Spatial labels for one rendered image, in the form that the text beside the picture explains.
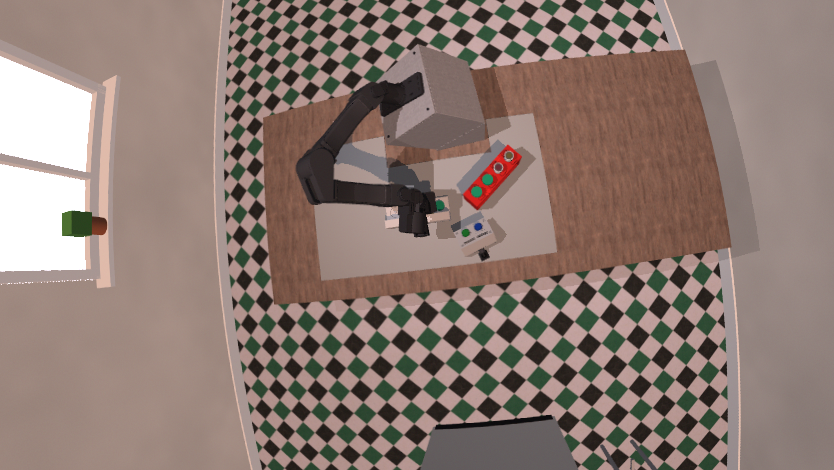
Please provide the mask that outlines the light grey flat mat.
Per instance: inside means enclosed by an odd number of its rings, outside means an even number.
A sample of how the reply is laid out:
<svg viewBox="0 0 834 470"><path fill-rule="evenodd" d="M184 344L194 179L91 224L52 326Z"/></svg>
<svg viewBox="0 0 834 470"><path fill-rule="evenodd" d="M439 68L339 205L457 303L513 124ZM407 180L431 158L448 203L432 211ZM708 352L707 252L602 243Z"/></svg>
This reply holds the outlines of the light grey flat mat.
<svg viewBox="0 0 834 470"><path fill-rule="evenodd" d="M384 136L344 144L334 179L403 184L448 196L451 220L428 223L430 236L387 229L386 207L314 205L321 281L373 276L556 253L556 238L534 115L485 119L491 152L387 168ZM463 193L507 146L518 166L478 211ZM454 232L485 217L497 242L464 255Z"/></svg>

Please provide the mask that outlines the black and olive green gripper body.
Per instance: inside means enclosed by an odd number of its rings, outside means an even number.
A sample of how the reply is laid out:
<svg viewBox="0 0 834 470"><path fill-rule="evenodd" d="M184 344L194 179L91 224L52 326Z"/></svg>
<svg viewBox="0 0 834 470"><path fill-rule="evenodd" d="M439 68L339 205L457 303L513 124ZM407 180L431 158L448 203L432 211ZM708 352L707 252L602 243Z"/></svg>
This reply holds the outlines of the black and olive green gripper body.
<svg viewBox="0 0 834 470"><path fill-rule="evenodd" d="M435 193L432 191L432 192L425 192L423 194L424 194L426 200L428 200L430 202L431 214L433 214L434 212L437 212Z"/></svg>

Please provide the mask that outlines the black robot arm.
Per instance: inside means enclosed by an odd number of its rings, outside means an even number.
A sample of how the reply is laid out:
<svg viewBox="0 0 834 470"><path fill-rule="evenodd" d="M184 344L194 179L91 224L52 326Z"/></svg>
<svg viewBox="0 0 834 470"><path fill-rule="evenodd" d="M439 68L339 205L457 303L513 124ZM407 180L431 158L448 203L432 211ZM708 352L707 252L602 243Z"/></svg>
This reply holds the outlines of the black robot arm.
<svg viewBox="0 0 834 470"><path fill-rule="evenodd" d="M423 94L420 72L401 83L393 84L387 80L378 84L369 82L355 91L340 115L296 164L296 172L308 202L312 205L324 202L398 206L399 232L411 233L414 237L430 236L426 217L426 214L431 214L430 202L418 189L411 190L401 184L367 184L334 179L335 158L370 111L379 105L380 115L385 117Z"/></svg>

